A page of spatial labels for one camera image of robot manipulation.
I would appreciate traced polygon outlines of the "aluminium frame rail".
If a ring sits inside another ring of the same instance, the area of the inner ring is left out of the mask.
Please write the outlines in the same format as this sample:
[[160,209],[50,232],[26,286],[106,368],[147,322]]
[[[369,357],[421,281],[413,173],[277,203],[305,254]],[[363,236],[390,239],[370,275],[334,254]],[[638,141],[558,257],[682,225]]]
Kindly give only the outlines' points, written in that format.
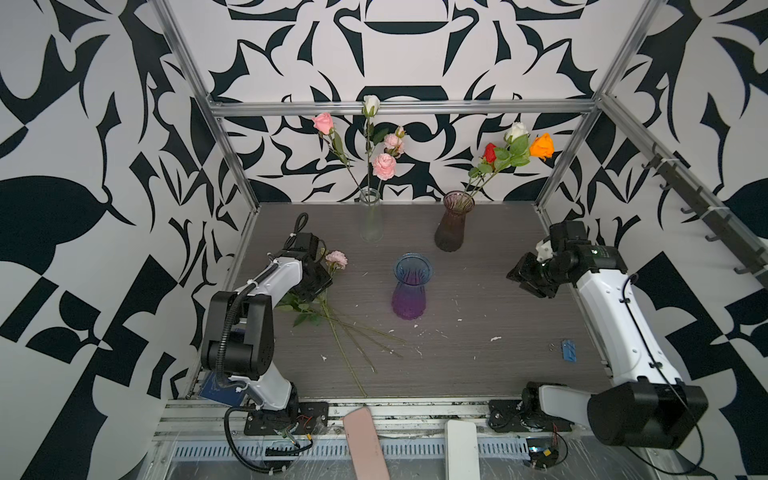
[[[497,113],[585,113],[595,106],[590,99],[563,100],[446,100],[446,101],[382,101],[381,115],[419,114],[497,114]],[[362,102],[297,102],[297,103],[220,103],[210,102],[216,117],[252,116],[315,116],[328,112],[332,115],[358,115]]]

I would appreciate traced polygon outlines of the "dark red glass vase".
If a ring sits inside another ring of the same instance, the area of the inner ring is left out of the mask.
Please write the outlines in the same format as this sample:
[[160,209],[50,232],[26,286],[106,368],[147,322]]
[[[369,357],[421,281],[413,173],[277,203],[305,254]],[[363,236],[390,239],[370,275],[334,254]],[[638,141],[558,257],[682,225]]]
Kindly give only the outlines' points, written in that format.
[[455,252],[464,243],[466,217],[474,199],[465,191],[451,191],[443,198],[444,213],[434,235],[435,245],[444,252]]

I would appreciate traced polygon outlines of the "red rose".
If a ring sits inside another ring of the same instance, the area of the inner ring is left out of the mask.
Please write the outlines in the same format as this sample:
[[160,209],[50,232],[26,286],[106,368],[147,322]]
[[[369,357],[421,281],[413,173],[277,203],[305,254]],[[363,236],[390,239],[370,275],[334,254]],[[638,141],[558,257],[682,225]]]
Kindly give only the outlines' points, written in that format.
[[494,175],[496,171],[495,162],[497,159],[495,150],[496,145],[488,143],[478,163],[469,170],[469,181],[466,186],[466,192],[471,196],[475,195],[476,192]]

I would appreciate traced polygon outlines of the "blue purple glass vase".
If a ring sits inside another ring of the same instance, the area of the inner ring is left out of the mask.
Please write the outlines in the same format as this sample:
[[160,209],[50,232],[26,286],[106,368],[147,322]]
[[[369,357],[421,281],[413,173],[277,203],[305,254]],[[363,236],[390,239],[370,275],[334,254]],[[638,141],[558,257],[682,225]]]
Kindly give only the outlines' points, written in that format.
[[415,320],[426,310],[426,285],[433,276],[433,267],[421,254],[407,253],[394,266],[397,285],[393,291],[391,306],[396,316],[403,320]]

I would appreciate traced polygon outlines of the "wall hook rack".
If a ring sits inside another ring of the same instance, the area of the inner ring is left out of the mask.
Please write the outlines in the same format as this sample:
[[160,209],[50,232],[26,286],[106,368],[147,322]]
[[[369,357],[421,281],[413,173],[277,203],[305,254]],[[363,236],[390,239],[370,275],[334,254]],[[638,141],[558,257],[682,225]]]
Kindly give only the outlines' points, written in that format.
[[733,269],[737,275],[749,274],[766,289],[767,246],[682,160],[665,152],[656,142],[651,146],[651,155],[643,169],[651,169],[661,177],[661,190],[674,192],[685,204],[681,212],[703,221],[709,228],[705,239],[722,243],[741,263]]

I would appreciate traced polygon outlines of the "white rose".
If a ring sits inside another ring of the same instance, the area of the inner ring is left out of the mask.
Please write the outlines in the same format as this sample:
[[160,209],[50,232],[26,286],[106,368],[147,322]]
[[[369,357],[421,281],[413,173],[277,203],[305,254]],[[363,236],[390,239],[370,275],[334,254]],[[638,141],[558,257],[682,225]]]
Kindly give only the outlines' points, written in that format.
[[380,107],[381,101],[376,95],[366,95],[363,97],[362,114],[365,117],[364,136],[366,153],[365,187],[367,189],[372,187],[373,153],[376,146],[380,142],[380,135],[376,132],[376,126],[374,124],[374,118],[379,112]]
[[522,122],[515,122],[503,135],[503,144],[496,145],[496,171],[492,178],[477,192],[482,190],[499,173],[527,165],[530,162],[530,132]]

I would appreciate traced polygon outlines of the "white flat paddle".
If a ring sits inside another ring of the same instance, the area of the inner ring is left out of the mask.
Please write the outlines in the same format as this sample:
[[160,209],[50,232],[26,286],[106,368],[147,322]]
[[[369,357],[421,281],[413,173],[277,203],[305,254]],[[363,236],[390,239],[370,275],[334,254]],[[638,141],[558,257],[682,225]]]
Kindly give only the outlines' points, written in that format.
[[448,480],[479,480],[480,462],[476,425],[449,420],[445,425],[445,472]]

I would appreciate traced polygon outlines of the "small circuit board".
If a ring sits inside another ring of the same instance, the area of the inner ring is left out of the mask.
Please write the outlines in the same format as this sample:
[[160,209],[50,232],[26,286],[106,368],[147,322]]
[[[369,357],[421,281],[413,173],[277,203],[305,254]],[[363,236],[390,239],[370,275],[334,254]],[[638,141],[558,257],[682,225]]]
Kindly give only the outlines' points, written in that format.
[[559,434],[526,440],[528,459],[523,463],[535,470],[549,470],[563,463],[569,454],[567,441]]

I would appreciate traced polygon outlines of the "orange rose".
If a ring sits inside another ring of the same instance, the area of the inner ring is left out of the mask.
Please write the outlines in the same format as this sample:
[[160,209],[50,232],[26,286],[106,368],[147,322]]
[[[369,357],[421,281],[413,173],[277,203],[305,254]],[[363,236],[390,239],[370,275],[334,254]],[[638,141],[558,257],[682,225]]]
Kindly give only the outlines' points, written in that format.
[[554,154],[554,142],[548,133],[531,138],[530,135],[530,161],[532,158],[540,160],[550,159]]

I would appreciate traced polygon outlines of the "pink flat paddle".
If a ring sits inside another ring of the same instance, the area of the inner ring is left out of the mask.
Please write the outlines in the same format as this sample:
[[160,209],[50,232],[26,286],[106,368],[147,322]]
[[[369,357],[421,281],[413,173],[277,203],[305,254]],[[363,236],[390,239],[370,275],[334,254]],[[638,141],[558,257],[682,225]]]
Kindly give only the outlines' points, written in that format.
[[343,427],[357,480],[389,480],[371,411],[361,407],[343,417]]

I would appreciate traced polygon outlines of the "small blue object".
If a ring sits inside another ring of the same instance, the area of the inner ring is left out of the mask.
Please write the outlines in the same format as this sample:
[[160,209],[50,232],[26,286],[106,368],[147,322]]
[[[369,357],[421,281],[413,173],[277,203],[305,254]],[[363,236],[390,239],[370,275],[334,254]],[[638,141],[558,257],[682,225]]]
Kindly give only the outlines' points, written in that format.
[[562,358],[566,362],[576,363],[578,361],[576,346],[572,340],[566,339],[561,342],[561,352]]

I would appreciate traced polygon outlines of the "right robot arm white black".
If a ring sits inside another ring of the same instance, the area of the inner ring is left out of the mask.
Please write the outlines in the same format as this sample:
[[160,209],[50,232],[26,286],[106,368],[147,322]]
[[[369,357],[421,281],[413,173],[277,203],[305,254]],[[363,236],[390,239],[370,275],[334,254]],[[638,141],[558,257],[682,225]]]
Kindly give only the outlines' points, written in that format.
[[531,411],[585,426],[601,443],[631,453],[676,450],[690,434],[702,433],[706,395],[686,384],[663,353],[617,248],[592,242],[581,221],[553,223],[507,277],[537,298],[574,287],[611,382],[600,393],[532,382],[524,396]]

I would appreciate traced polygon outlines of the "pink rose single stem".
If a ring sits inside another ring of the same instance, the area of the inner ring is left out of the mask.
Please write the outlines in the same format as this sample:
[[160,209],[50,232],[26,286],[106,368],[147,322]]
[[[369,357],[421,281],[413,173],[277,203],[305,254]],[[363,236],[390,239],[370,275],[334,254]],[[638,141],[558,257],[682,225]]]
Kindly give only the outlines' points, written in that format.
[[354,182],[355,188],[358,189],[360,187],[360,181],[352,171],[351,162],[346,155],[341,135],[336,130],[331,114],[323,112],[313,117],[312,122],[320,138],[328,145],[329,151],[341,161],[345,170]]

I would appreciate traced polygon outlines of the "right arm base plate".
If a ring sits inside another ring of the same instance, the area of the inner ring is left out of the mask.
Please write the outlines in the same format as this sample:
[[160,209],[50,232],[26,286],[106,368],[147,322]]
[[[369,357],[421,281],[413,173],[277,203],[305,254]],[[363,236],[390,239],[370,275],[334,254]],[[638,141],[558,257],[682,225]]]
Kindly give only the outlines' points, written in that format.
[[496,433],[572,431],[571,422],[544,413],[536,401],[494,399],[488,407],[487,424]]

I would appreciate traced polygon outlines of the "clear glass vase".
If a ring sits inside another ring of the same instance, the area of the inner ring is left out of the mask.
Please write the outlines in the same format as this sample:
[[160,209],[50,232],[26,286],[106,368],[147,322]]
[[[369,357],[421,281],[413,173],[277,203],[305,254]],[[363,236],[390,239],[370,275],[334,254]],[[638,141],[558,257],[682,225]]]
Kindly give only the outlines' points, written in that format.
[[368,243],[376,243],[383,237],[383,216],[380,193],[372,187],[363,187],[358,204],[362,208],[361,238]]

